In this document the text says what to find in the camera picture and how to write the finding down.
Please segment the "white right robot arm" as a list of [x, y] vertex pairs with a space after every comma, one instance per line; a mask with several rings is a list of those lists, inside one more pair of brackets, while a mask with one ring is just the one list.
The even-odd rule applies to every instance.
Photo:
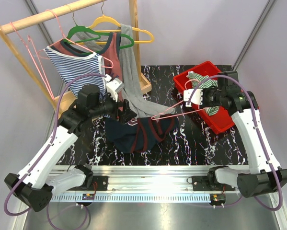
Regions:
[[278, 193], [283, 198], [282, 187], [287, 183], [287, 169], [281, 167], [264, 133], [257, 100], [236, 77], [218, 73], [208, 80], [217, 79], [218, 85], [202, 89], [201, 108], [220, 106], [228, 111], [241, 136], [248, 158], [248, 170], [217, 166], [208, 172], [207, 185], [212, 190], [224, 184], [238, 188], [243, 197], [257, 197]]

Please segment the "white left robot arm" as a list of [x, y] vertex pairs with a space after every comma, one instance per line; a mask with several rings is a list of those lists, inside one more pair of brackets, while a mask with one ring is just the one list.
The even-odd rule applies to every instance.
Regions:
[[34, 158], [18, 173], [5, 177], [11, 194], [33, 211], [43, 210], [52, 197], [71, 188], [89, 190], [93, 186], [93, 172], [86, 165], [77, 165], [59, 176], [49, 177], [57, 161], [81, 136], [86, 123], [103, 115], [123, 124], [136, 117], [128, 100], [118, 101], [115, 91], [106, 93], [102, 101], [99, 96], [98, 86], [83, 86], [77, 99], [55, 121], [52, 134]]

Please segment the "green striped tank top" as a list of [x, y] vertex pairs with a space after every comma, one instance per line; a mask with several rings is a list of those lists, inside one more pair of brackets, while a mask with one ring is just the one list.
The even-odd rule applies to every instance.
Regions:
[[[191, 84], [192, 84], [192, 87], [195, 88], [198, 85], [198, 83], [207, 79], [209, 76], [208, 75], [203, 76], [193, 71], [189, 71], [186, 77], [189, 80], [193, 80], [191, 81]], [[216, 87], [218, 87], [217, 80], [211, 79], [201, 84], [199, 89], [208, 89], [208, 88], [216, 88]], [[208, 116], [213, 116], [218, 113], [219, 107], [218, 106], [207, 107], [207, 108], [204, 108], [204, 110]]]

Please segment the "blue striped tank top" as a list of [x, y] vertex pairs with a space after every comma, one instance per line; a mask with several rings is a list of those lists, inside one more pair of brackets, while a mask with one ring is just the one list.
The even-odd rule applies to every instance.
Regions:
[[[74, 57], [62, 54], [50, 47], [46, 47], [44, 51], [66, 84], [81, 75], [90, 73], [105, 74], [103, 56], [95, 52], [86, 57]], [[101, 76], [82, 77], [73, 82], [69, 89], [75, 96], [78, 96], [79, 91], [87, 84], [98, 86], [101, 96], [106, 94], [105, 79]]]

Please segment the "navy maroon tank top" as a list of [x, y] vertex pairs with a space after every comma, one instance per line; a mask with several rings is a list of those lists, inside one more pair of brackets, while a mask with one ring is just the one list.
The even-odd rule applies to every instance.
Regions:
[[166, 136], [178, 127], [176, 117], [152, 120], [138, 118], [122, 124], [112, 118], [105, 119], [106, 139], [123, 153], [144, 152], [161, 143]]

